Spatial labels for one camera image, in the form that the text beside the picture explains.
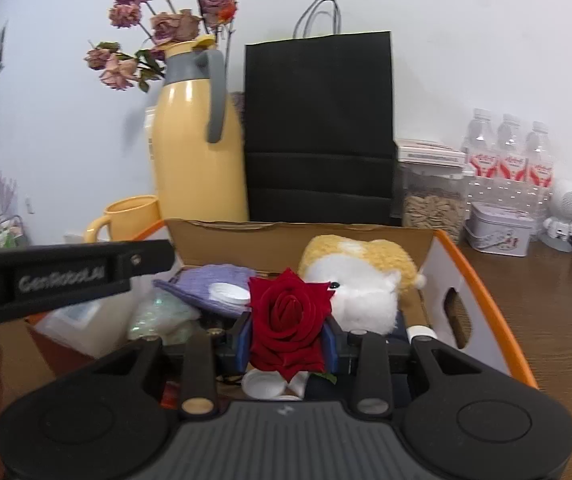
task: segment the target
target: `white logo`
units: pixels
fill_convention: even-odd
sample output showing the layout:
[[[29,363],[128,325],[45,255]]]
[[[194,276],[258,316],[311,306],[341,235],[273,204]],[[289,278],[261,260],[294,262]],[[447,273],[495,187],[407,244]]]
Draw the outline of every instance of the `white logo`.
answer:
[[[21,292],[37,292],[46,288],[57,288],[60,286],[74,285],[75,283],[89,283],[102,280],[106,275],[105,267],[86,267],[82,270],[69,270],[68,272],[51,272],[47,276],[22,276],[19,280],[19,290]]]
[[[283,416],[288,416],[290,415],[290,413],[293,413],[294,411],[295,409],[292,406],[286,404],[283,408],[278,409],[277,413]]]

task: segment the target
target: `container of nuts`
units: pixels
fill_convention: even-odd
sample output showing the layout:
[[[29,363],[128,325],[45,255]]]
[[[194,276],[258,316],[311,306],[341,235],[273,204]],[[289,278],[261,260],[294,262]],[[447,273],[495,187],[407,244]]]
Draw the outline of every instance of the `container of nuts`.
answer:
[[[401,168],[403,225],[443,229],[455,243],[460,241],[474,169],[429,164],[401,164]]]

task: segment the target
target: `wooden table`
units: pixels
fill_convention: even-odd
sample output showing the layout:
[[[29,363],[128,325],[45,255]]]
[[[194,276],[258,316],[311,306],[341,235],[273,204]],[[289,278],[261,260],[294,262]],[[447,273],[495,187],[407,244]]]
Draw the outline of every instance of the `wooden table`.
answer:
[[[519,341],[540,388],[572,412],[572,254],[541,242],[515,258],[462,251]],[[565,480],[572,480],[572,458]]]

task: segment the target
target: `stuffed animal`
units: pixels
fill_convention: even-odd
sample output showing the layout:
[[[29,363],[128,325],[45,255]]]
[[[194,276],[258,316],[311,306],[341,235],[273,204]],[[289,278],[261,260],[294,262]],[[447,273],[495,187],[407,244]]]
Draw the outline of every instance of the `stuffed animal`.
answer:
[[[415,263],[388,240],[361,242],[336,235],[310,240],[299,264],[305,282],[330,282],[333,317],[342,330],[387,334],[395,327],[397,296],[425,284]]]

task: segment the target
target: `bottle label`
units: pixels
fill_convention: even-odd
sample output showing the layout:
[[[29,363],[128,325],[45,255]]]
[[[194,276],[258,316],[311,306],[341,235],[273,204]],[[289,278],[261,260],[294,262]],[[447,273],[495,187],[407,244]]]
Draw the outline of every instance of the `bottle label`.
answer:
[[[468,161],[473,165],[477,176],[493,177],[497,173],[497,156],[493,153],[470,151]]]
[[[510,153],[499,161],[499,176],[522,182],[526,178],[526,157]]]
[[[550,187],[553,180],[553,166],[551,164],[534,162],[528,164],[526,182],[540,187]]]

